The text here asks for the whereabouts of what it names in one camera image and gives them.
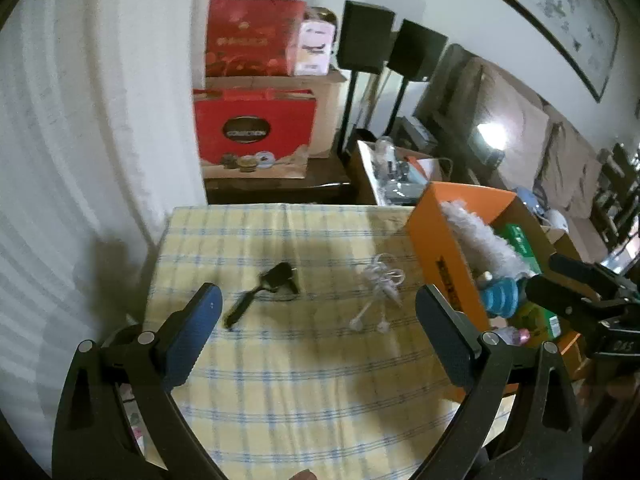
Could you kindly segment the red gift box top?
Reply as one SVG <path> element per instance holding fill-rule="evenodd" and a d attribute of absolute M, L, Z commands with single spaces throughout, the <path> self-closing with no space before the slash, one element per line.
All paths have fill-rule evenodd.
<path fill-rule="evenodd" d="M 205 75 L 291 76 L 306 3 L 209 0 Z"/>

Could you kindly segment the brown sofa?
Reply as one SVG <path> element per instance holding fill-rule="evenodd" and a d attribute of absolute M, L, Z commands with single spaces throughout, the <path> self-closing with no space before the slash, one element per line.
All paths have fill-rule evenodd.
<path fill-rule="evenodd" d="M 596 151 L 574 125 L 518 78 L 458 44 L 449 46 L 416 108 L 442 152 L 461 177 L 492 188 L 533 192 L 559 211 L 582 260 L 602 262 L 612 254 L 617 229 L 605 219 L 612 192 L 627 169 L 618 148 Z M 509 131 L 500 166 L 484 166 L 470 147 L 474 128 L 501 122 Z"/>

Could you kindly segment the red chocolate gift bag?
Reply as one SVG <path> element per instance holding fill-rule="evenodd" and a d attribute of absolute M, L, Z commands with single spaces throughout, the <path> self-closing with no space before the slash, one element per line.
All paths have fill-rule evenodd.
<path fill-rule="evenodd" d="M 311 91 L 196 90 L 193 107 L 205 179 L 306 177 L 317 108 Z"/>

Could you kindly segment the yellow checked tablecloth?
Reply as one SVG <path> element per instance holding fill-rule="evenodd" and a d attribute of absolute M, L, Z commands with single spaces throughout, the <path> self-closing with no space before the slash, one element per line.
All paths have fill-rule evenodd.
<path fill-rule="evenodd" d="M 172 396 L 231 479 L 405 479 L 457 411 L 414 314 L 422 272 L 406 208 L 179 208 L 164 235 L 144 325 L 201 284 L 231 308 L 262 272 L 294 266 L 297 294 L 262 292 L 217 326 Z"/>

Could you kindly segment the black speaker left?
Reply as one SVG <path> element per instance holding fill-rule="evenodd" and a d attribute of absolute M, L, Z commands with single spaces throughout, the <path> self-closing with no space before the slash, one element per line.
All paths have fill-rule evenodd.
<path fill-rule="evenodd" d="M 337 157 L 343 165 L 350 161 L 348 144 L 352 130 L 349 127 L 349 119 L 358 76 L 361 73 L 382 73 L 394 21 L 395 13 L 385 6 L 354 0 L 345 1 L 336 55 L 338 67 L 350 73 L 341 128 L 338 130 L 335 144 Z"/>

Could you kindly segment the black speaker right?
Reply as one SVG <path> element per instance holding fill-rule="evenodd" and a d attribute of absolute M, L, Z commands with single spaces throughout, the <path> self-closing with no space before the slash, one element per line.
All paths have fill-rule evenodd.
<path fill-rule="evenodd" d="M 433 29 L 413 21 L 402 21 L 387 63 L 387 68 L 402 79 L 385 129 L 386 136 L 393 132 L 408 84 L 432 78 L 447 41 L 445 35 Z"/>

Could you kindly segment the open box of clutter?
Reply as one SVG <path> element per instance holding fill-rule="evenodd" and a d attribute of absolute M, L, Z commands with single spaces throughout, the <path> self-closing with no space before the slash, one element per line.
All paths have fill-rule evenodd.
<path fill-rule="evenodd" d="M 375 206 L 414 206 L 429 183 L 449 181 L 453 169 L 451 159 L 398 148 L 388 136 L 358 141 L 349 163 L 357 203 Z"/>

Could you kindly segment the bright lamp device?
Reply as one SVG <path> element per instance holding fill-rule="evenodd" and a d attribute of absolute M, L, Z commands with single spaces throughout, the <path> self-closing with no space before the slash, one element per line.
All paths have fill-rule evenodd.
<path fill-rule="evenodd" d="M 482 122 L 470 137 L 470 147 L 480 162 L 490 168 L 500 166 L 506 154 L 509 131 L 501 122 Z"/>

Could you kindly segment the orange cardboard box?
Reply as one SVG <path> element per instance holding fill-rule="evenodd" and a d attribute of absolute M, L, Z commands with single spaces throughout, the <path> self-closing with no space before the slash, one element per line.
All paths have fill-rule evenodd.
<path fill-rule="evenodd" d="M 598 298 L 586 285 L 550 270 L 548 259 L 555 252 L 572 259 L 579 258 L 578 252 L 566 233 L 559 231 L 549 236 L 544 232 L 538 220 L 514 193 L 484 186 L 432 182 L 410 214 L 407 231 L 424 282 L 436 285 L 452 307 L 464 312 L 475 328 L 482 332 L 488 330 L 489 318 L 480 302 L 468 264 L 440 210 L 441 203 L 455 200 L 462 200 L 466 208 L 494 229 L 508 223 L 520 226 L 547 278 L 592 300 Z"/>

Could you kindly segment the blue cone toy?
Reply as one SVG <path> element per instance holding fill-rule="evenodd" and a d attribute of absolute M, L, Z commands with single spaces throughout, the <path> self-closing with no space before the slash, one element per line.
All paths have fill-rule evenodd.
<path fill-rule="evenodd" d="M 486 312 L 490 316 L 512 318 L 526 300 L 524 292 L 526 282 L 526 278 L 520 280 L 502 278 L 491 282 L 480 291 L 480 300 Z"/>

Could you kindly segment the framed wall painting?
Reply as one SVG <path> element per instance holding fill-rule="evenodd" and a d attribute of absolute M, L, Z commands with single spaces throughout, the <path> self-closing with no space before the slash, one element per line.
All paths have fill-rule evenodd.
<path fill-rule="evenodd" d="M 620 22 L 608 0 L 503 0 L 558 50 L 601 101 L 615 60 Z"/>

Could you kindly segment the white fluffy duster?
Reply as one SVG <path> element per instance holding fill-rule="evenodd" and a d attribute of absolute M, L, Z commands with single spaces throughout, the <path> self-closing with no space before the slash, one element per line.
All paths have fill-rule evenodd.
<path fill-rule="evenodd" d="M 468 211 L 465 202 L 442 202 L 439 207 L 473 273 L 515 281 L 534 275 L 524 258 L 478 214 Z"/>

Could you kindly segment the pink white tissue pack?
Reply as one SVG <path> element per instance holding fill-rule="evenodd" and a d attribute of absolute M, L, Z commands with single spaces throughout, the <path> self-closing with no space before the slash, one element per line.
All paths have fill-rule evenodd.
<path fill-rule="evenodd" d="M 300 25 L 294 66 L 295 76 L 326 76 L 329 73 L 335 25 L 305 20 Z"/>

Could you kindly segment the dark wooden side table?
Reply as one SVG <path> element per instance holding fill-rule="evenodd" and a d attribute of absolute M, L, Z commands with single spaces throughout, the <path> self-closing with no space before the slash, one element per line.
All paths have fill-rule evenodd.
<path fill-rule="evenodd" d="M 205 179 L 209 205 L 355 203 L 357 187 L 340 160 L 315 158 L 303 179 Z"/>

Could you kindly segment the black speaker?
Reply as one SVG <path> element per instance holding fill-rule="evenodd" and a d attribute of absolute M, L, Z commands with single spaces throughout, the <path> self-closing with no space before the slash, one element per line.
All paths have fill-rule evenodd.
<path fill-rule="evenodd" d="M 445 35 L 433 29 L 413 21 L 402 21 L 387 63 L 387 68 L 402 79 L 385 129 L 386 136 L 393 132 L 408 84 L 432 78 L 447 41 Z"/>
<path fill-rule="evenodd" d="M 382 73 L 394 21 L 395 13 L 385 6 L 354 0 L 345 1 L 336 55 L 338 67 L 350 73 L 341 128 L 338 130 L 335 144 L 337 157 L 343 165 L 350 161 L 348 144 L 352 130 L 349 127 L 349 119 L 358 76 L 361 73 Z"/>

